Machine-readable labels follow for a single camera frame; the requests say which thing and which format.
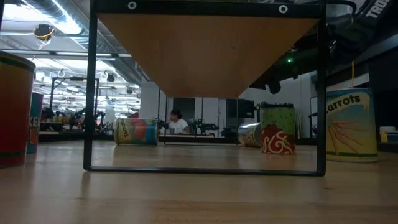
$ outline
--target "dark hair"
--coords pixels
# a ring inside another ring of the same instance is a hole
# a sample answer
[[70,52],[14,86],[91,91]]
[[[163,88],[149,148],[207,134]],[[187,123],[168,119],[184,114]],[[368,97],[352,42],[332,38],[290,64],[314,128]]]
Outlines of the dark hair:
[[172,114],[172,115],[177,115],[177,117],[178,117],[179,119],[182,118],[181,111],[179,111],[179,110],[173,109],[173,110],[171,111],[170,114]]

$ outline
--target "carrots can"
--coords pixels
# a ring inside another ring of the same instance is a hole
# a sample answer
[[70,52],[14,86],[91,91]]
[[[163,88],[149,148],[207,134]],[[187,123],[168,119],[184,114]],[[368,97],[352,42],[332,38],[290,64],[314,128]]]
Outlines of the carrots can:
[[373,93],[367,88],[326,95],[326,157],[346,162],[377,161]]
[[156,146],[159,140],[159,121],[157,119],[118,118],[114,140],[117,145]]

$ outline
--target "desk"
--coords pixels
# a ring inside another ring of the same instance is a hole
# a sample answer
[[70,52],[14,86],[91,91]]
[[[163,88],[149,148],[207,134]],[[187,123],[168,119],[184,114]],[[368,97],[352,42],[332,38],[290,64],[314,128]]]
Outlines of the desk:
[[40,130],[46,131],[51,129],[52,131],[62,131],[63,123],[61,122],[40,122]]

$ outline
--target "wooden floor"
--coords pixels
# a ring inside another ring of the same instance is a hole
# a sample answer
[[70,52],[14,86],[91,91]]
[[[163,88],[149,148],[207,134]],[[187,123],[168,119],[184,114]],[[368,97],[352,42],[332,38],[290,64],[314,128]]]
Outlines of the wooden floor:
[[97,142],[93,165],[213,169],[316,170],[316,148],[298,146],[296,155],[272,155],[261,149],[234,146],[116,146]]
[[[106,144],[95,162],[126,152]],[[85,172],[82,147],[41,144],[0,169],[0,223],[398,223],[398,154],[328,162],[325,177],[261,177]]]

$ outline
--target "soup can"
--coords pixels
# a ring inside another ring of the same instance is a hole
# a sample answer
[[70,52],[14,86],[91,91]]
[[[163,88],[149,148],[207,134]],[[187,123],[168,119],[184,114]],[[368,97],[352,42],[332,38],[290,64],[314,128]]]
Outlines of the soup can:
[[26,153],[35,153],[39,143],[40,117],[42,115],[43,95],[32,93],[32,104],[30,106],[29,137]]
[[0,51],[0,167],[25,163],[35,64]]
[[261,147],[261,124],[246,123],[239,126],[238,140],[244,146]]
[[377,161],[372,91],[350,88],[326,94],[326,157],[346,162]]
[[117,145],[156,146],[159,141],[159,121],[157,119],[118,118],[114,140]]
[[295,110],[293,104],[262,103],[262,151],[295,154]]

